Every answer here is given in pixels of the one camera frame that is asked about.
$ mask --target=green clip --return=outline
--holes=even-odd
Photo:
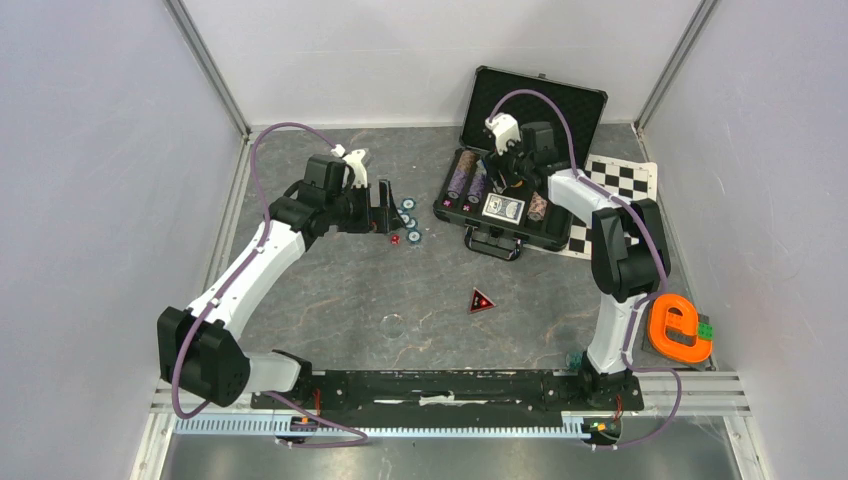
[[[704,340],[712,340],[713,326],[706,323],[698,323],[698,337]]]

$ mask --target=gray marble surface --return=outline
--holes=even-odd
[[[327,132],[373,155],[369,179],[391,180],[396,200],[412,197],[424,234],[419,245],[393,246],[383,235],[330,233],[277,281],[241,339],[246,351],[283,349],[319,369],[556,368],[592,340],[600,292],[586,260],[525,250],[514,262],[470,252],[464,229],[439,221],[432,203],[458,147],[459,128]],[[259,176],[268,198],[302,178],[325,144],[304,132],[268,135],[259,147]],[[643,161],[629,125],[602,125],[592,153]],[[249,185],[232,259],[261,221]],[[672,255],[673,291],[685,291]],[[497,307],[467,313],[477,287]],[[636,351],[637,364],[664,365]]]

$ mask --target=checkered mat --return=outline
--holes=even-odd
[[[631,200],[642,200],[643,198],[657,199],[657,164],[636,163],[619,160],[617,158],[589,155],[586,160],[585,172],[592,180],[600,184],[612,193],[627,197]],[[560,252],[550,252],[532,245],[529,247],[556,255],[566,257],[592,258],[592,242],[589,240],[589,229],[585,223],[574,218],[571,225],[571,236],[568,246]],[[628,242],[634,244],[637,239],[629,238]]]

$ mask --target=case lid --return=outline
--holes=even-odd
[[[481,150],[494,149],[494,140],[487,135],[484,120],[492,113],[495,104],[507,93],[519,88],[536,90],[562,110],[565,120],[571,127],[577,165],[586,164],[589,146],[595,129],[601,121],[601,114],[607,103],[607,94],[601,90],[590,90],[545,78],[504,72],[486,66],[477,69],[471,101],[465,114],[465,123],[459,137],[463,146]],[[548,104],[531,95],[519,95],[504,103],[501,112],[508,113],[522,125],[529,122],[550,122],[554,128],[557,148],[567,163],[568,141],[556,113]]]

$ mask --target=gray floor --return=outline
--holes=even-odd
[[[369,148],[372,183],[391,180],[397,199],[413,197],[420,245],[386,236],[329,234],[279,279],[260,303],[241,343],[283,349],[319,369],[555,368],[592,339],[600,292],[589,262],[526,250],[515,262],[468,251],[463,229],[437,220],[431,205],[458,146],[458,128],[335,130],[348,148]],[[644,161],[629,125],[602,125],[592,153]],[[326,152],[302,132],[280,132],[259,148],[268,198],[302,178],[310,155]],[[233,256],[261,221],[248,186]],[[685,292],[672,252],[671,289]],[[468,315],[474,287],[497,307]],[[641,333],[636,345],[642,345]],[[669,362],[634,353],[639,365]]]
[[[623,440],[657,420],[629,418]],[[177,435],[162,471],[197,479],[618,479],[741,478],[720,417],[680,419],[649,443],[590,453],[573,440],[375,439],[367,447],[288,450],[267,437]]]

